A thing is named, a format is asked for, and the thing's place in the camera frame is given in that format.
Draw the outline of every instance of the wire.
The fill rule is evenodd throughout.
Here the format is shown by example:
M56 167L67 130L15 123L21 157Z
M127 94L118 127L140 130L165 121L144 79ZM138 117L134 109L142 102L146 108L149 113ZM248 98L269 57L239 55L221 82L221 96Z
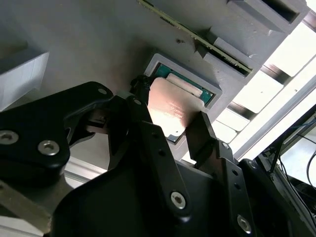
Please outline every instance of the wire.
M311 187L313 189L316 190L316 188L311 183L311 179L310 179L310 167L311 167L311 163L312 163L313 159L315 158L315 156L316 156L316 151L314 151L314 153L312 154L312 157L310 158L310 160L307 163L306 174L307 174L307 179L308 179L309 184L311 185Z
M316 123L316 119L312 122L309 122L309 123L305 123L305 124L302 124L302 125L297 125L297 126L291 126L290 128L299 128L299 127L304 127L304 126L308 126L308 125L312 125Z
M315 222L315 218L314 218L312 212L310 211L310 209L308 208L308 206L306 205L306 203L302 200L301 196L296 192L295 187L294 187L294 186L292 185L292 183L290 182L290 179L288 178L288 175L287 175L285 166L284 166L283 162L281 161L281 158L278 157L278 159L279 159L279 161L280 161L280 163L281 163L281 167L283 167L283 169L284 169L284 173L285 173L286 179L287 179L287 181L288 181L288 183L289 183L289 185L290 185L292 191L295 193L295 195L296 195L296 196L298 197L298 199L301 201L301 203L303 204L303 206L307 209L307 211L308 211L308 213L309 213L309 215L310 215L310 217L311 217L311 219L312 219L312 221L313 221L314 227L316 228L316 222Z
M305 138L306 140L309 140L310 142L313 142L313 143L316 145L316 142L314 142L313 140L311 140L311 139L309 139L309 138L307 138L307 137L304 137L304 136L301 135L301 134L296 134L296 136L303 137L303 138Z

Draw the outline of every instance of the metal bolt head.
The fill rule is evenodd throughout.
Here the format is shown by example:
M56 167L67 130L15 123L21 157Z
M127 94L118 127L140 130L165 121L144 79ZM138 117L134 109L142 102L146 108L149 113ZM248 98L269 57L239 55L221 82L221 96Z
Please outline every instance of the metal bolt head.
M142 102L140 102L139 100L136 100L136 99L134 99L134 102L135 102L136 104L138 104L138 105L141 105L141 104L142 104Z
M222 145L227 149L227 150L229 150L230 148L229 148L229 145L227 144L227 143L225 143L225 142L222 142Z
M19 140L19 135L10 130L0 131L0 144L1 145L11 145Z
M241 215L238 215L237 223L240 226L240 228L242 228L242 230L245 231L247 234L251 233L251 226L244 217L242 217Z
M107 91L106 91L105 89L100 88L100 89L98 89L98 91L99 91L101 94L104 94L104 95L107 94Z
M182 196L181 193L179 192L172 192L171 194L171 201L172 203L178 208L178 209L183 209L186 207L186 200Z
M256 169L256 168L257 168L256 165L255 165L255 163L254 163L252 160L248 161L248 163L250 164L250 166L251 166L253 169Z
M54 141L44 140L39 143L38 150L43 155L54 156L59 152L59 145Z

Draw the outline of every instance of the black cable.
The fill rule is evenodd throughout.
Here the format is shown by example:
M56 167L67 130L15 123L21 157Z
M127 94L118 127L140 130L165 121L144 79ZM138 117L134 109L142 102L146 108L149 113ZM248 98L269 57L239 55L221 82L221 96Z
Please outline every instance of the black cable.
M304 137L304 136L301 135L301 134L296 134L296 136L303 137L303 138L305 138L306 140L309 140L310 142L313 142L313 143L316 145L316 142L314 142L313 140L311 140L311 139L309 139L309 138L307 138L307 137Z
M271 164L271 169L268 171L269 174L272 174L276 168L277 165L277 159L280 158L281 150L282 150L282 145L283 145L284 138L281 137L277 146L276 146L276 151L275 151L275 156L273 158L272 164Z
M314 159L315 156L316 156L316 151L314 151L312 157L310 158L310 160L309 160L308 163L307 163L306 174L307 174L307 179L308 179L309 184L311 185L311 187L312 187L313 189L316 190L316 188L315 188L315 187L313 186L313 184L311 183L311 179L310 179L310 167L311 167L311 163L312 163L312 161L313 161L313 159Z
M283 162L281 161L281 158L278 157L278 159L279 159L279 161L280 161L280 163L281 163L281 167L283 167L283 169L284 169L284 173L285 173L286 179L287 179L287 181L288 181L288 183L289 183L289 185L290 185L292 191L295 193L295 195L296 195L296 196L298 197L298 199L301 201L301 203L303 204L303 206L307 209L307 211L308 211L308 213L309 213L309 215L310 215L310 217L311 217L311 219L312 219L312 221L313 221L314 227L316 228L316 222L315 222L315 218L314 218L312 212L310 211L310 209L308 208L308 206L306 205L306 203L302 200L301 196L296 192L295 187L294 187L294 186L292 185L292 183L290 182L290 179L288 178L288 175L287 175L285 166L284 166Z

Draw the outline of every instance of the green circuit board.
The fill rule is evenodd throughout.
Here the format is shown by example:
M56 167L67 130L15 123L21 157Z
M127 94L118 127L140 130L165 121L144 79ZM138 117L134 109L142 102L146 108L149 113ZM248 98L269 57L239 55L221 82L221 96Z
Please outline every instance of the green circuit board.
M200 89L202 91L202 95L199 97L200 100L202 100L204 102L204 105L207 105L211 99L213 98L214 94L210 91L208 91L207 89L203 88L202 86L196 84L195 82L191 81L190 79L186 78L185 76L181 75L180 73L170 69L169 67L163 65L163 64L159 64L155 73L153 74L153 76L155 76L156 78L167 78L167 76L172 73L174 75L176 75L177 77L181 78L182 80L190 83L191 85L193 85L194 87Z

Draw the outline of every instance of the bright light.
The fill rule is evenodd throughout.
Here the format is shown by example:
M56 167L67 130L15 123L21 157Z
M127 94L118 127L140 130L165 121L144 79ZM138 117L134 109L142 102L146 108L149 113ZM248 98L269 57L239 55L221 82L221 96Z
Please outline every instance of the bright light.
M233 100L254 113L259 113L283 88L283 85L259 71Z
M262 139L260 139L247 153L241 158L254 159L258 156L271 141L278 138L290 125L296 122L306 111L316 102L316 90L310 93L299 105L297 105L287 116L274 126Z
M184 160L184 161L186 161L186 162L188 162L188 163L190 163L190 164L196 164L196 163L197 163L195 160L192 160L192 159L191 159L189 152L187 152L187 153L183 156L183 158L182 158L181 160Z
M230 146L233 151L238 151L254 134L256 134L259 129L267 123L269 120L273 119L273 116L293 97L295 94L305 86L316 74L316 58L313 59L293 80L249 123L249 125L240 133L238 136L230 143ZM310 105L313 106L315 101L311 101ZM305 107L302 107L301 111L296 111L296 113L291 114L291 121L296 121L305 110ZM250 153L247 154L247 158L252 158L254 154L261 152L264 150L271 142L275 139L271 139L267 142L266 140L262 140L262 142L266 141L264 145L262 143L256 144L256 150L252 151L252 155Z
M235 113L234 111L230 109L225 109L217 118L217 121L227 125L228 127L236 130L236 131L242 131L247 124L249 123L249 120L244 118L243 116Z
M212 123L212 128L216 137L226 143L230 143L237 135L235 130L227 127L219 121L214 121L214 123Z
M315 0L306 0L307 6L313 10L316 11L316 1Z
M266 61L266 64L274 64L293 77L316 54L315 42L315 32L304 23L300 23Z

